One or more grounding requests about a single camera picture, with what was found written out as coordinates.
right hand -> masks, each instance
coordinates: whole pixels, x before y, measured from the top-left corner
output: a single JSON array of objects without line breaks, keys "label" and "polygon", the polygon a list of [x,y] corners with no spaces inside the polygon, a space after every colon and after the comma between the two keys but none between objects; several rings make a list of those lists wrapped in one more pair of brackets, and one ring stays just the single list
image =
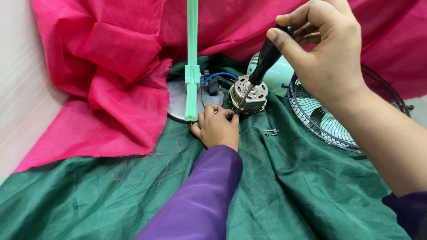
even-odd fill
[{"label": "right hand", "polygon": [[[269,29],[267,37],[320,103],[328,107],[367,92],[360,70],[360,25],[346,0],[311,0],[290,14],[277,16],[276,22],[293,25],[295,39],[277,28]],[[306,52],[301,46],[308,43],[317,46]]]}]

dark green fabric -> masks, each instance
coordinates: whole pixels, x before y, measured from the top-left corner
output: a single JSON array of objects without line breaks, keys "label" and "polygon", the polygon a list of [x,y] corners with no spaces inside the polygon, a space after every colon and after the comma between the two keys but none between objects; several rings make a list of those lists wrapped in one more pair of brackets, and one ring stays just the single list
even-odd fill
[{"label": "dark green fabric", "polygon": [[[184,64],[170,80],[183,79]],[[221,55],[199,64],[239,76],[247,67]],[[0,239],[132,239],[205,151],[189,128],[168,119],[154,150],[165,155],[69,158],[11,175],[0,187]],[[277,137],[262,134],[272,128]],[[381,203],[390,190],[372,164],[308,132],[287,99],[270,94],[264,112],[241,117],[239,154],[228,239],[409,238]]]}]

pink fabric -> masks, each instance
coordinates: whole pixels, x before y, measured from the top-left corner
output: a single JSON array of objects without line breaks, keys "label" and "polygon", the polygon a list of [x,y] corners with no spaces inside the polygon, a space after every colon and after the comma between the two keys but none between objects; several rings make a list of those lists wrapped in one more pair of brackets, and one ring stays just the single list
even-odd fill
[{"label": "pink fabric", "polygon": [[[301,0],[199,2],[199,56],[248,61]],[[362,63],[402,98],[427,94],[427,1],[349,0]],[[152,151],[167,117],[171,59],[187,58],[186,0],[32,0],[52,82],[70,97],[15,172],[73,156]]]}]

purple shirt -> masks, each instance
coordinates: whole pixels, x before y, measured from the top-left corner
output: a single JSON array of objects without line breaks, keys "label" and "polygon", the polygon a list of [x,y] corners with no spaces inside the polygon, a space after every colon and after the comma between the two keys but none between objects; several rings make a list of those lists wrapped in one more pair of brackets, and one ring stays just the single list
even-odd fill
[{"label": "purple shirt", "polygon": [[[225,239],[228,206],[242,170],[242,159],[232,148],[211,147],[194,162],[190,176],[135,239]],[[398,224],[409,236],[420,236],[427,192],[400,198],[390,194],[383,203],[397,214]]]}]

round metal base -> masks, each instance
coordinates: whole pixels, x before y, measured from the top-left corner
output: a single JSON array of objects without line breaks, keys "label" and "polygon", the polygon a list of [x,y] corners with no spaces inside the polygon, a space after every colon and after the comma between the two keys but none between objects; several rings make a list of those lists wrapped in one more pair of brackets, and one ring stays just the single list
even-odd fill
[{"label": "round metal base", "polygon": [[[184,122],[185,115],[185,104],[187,102],[187,91],[185,90],[185,82],[184,81],[173,81],[167,82],[167,87],[169,89],[169,107],[167,109],[167,114],[172,119]],[[212,103],[219,104],[222,106],[224,103],[224,92],[219,91],[216,95],[211,96],[209,94],[209,86],[206,84],[201,92],[199,93],[199,100],[197,102],[197,114],[199,112],[203,112],[205,108],[203,104],[209,105]]]}]

